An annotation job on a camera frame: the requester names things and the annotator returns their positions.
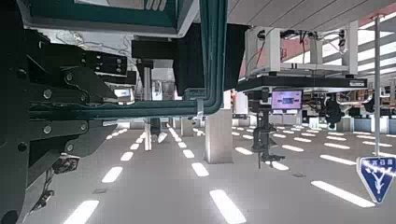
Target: ceiling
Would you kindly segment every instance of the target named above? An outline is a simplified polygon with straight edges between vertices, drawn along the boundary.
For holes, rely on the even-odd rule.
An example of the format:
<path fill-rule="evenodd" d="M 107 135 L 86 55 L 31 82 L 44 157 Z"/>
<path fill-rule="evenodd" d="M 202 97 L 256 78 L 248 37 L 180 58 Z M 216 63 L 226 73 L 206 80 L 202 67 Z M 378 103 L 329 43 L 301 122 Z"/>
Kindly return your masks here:
<path fill-rule="evenodd" d="M 144 144 L 133 150 L 130 161 L 120 161 L 130 150 L 143 130 L 128 131 L 105 141 L 90 157 L 80 161 L 78 170 L 66 175 L 56 175 L 50 189 L 55 196 L 43 210 L 33 213 L 26 224 L 63 224 L 79 204 L 98 200 L 99 205 L 87 224 L 222 224 L 226 223 L 210 198 L 209 191 L 223 189 L 246 217 L 249 224 L 334 224 L 383 223 L 396 219 L 396 188 L 390 189 L 386 200 L 374 208 L 360 208 L 329 192 L 311 185 L 311 181 L 325 181 L 339 189 L 370 200 L 356 173 L 355 166 L 327 161 L 323 154 L 355 161 L 361 156 L 371 156 L 374 146 L 364 145 L 356 134 L 346 133 L 346 141 L 327 139 L 328 132 L 316 136 L 301 136 L 306 128 L 294 133 L 283 133 L 285 138 L 274 138 L 280 145 L 299 147 L 304 152 L 278 148 L 275 154 L 285 155 L 281 163 L 288 171 L 263 166 L 257 168 L 256 155 L 243 155 L 233 150 L 234 164 L 208 165 L 203 160 L 205 137 L 182 137 L 194 159 L 186 159 L 182 149 L 169 134 L 160 145 L 146 152 Z M 244 130 L 233 137 L 233 147 L 250 149 L 251 135 Z M 298 142 L 294 137 L 311 139 L 311 143 Z M 349 146 L 350 149 L 325 147 L 324 143 Z M 381 142 L 396 146 L 396 138 L 383 135 Z M 395 147 L 381 150 L 396 154 Z M 191 169 L 192 162 L 201 162 L 209 176 L 198 177 Z M 113 166 L 123 167 L 119 178 L 110 184 L 101 182 Z"/>

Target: display screen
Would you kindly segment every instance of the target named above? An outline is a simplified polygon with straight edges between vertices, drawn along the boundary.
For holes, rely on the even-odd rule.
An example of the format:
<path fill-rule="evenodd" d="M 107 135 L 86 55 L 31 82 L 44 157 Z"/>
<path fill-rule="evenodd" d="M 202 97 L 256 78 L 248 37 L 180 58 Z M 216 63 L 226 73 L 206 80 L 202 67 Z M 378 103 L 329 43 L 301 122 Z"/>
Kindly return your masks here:
<path fill-rule="evenodd" d="M 272 109 L 301 109 L 303 91 L 273 91 Z"/>

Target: bolt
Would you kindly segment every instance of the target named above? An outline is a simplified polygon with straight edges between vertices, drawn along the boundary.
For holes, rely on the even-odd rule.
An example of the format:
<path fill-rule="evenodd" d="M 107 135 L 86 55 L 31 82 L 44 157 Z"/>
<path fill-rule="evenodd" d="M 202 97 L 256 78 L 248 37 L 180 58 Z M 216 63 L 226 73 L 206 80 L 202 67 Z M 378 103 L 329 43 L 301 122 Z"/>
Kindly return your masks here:
<path fill-rule="evenodd" d="M 66 148 L 67 151 L 73 151 L 73 149 L 74 149 L 73 144 L 70 144 L 70 145 L 67 146 L 67 148 Z"/>
<path fill-rule="evenodd" d="M 71 73 L 67 74 L 67 75 L 66 75 L 66 80 L 67 80 L 67 81 L 73 80 L 73 74 L 71 74 Z"/>
<path fill-rule="evenodd" d="M 45 134 L 49 134 L 50 132 L 52 132 L 52 128 L 49 126 L 49 125 L 47 125 L 45 128 L 44 128 L 44 133 Z"/>
<path fill-rule="evenodd" d="M 86 124 L 81 125 L 81 130 L 82 130 L 82 131 L 87 130 L 87 125 L 86 125 Z"/>
<path fill-rule="evenodd" d="M 49 98 L 51 98 L 51 96 L 52 96 L 51 90 L 44 90 L 44 98 L 48 100 Z"/>

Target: metal frame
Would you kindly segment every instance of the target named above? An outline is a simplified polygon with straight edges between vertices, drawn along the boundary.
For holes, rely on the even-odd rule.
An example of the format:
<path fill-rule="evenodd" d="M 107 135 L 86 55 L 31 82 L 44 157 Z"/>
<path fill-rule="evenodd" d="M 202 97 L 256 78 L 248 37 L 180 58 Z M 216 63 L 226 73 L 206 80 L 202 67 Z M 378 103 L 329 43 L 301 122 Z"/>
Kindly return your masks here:
<path fill-rule="evenodd" d="M 83 20 L 68 20 L 63 18 L 50 18 L 43 16 L 35 16 L 31 9 L 26 6 L 22 0 L 17 0 L 22 17 L 23 23 L 29 27 L 35 28 L 48 28 L 48 29 L 64 29 L 64 30 L 75 30 L 75 31 L 95 31 L 95 32 L 120 32 L 128 33 L 133 35 L 143 35 L 143 36 L 156 36 L 156 37 L 172 37 L 181 38 L 189 30 L 193 19 L 199 11 L 199 0 L 185 0 L 181 6 L 180 13 L 176 13 L 177 16 L 176 23 L 168 26 L 160 25 L 142 25 L 134 23 L 125 22 L 105 22 L 105 21 L 83 21 Z M 142 13 L 142 10 L 137 9 L 127 9 L 127 8 L 117 8 L 113 10 L 120 10 L 129 13 Z M 156 17 L 158 13 L 166 12 L 154 12 L 152 15 L 145 15 L 145 17 Z"/>

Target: column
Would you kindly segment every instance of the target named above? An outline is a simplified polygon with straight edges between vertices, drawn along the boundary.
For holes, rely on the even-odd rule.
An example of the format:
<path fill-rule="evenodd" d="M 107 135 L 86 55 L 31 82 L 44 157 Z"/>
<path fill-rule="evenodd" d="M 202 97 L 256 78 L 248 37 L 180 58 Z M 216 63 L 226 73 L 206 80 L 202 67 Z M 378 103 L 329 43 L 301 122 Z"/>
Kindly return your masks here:
<path fill-rule="evenodd" d="M 224 107 L 205 121 L 205 160 L 209 164 L 233 163 L 230 93 L 224 93 Z"/>
<path fill-rule="evenodd" d="M 192 130 L 192 120 L 188 118 L 181 119 L 181 136 L 183 137 L 193 137 L 194 131 Z"/>

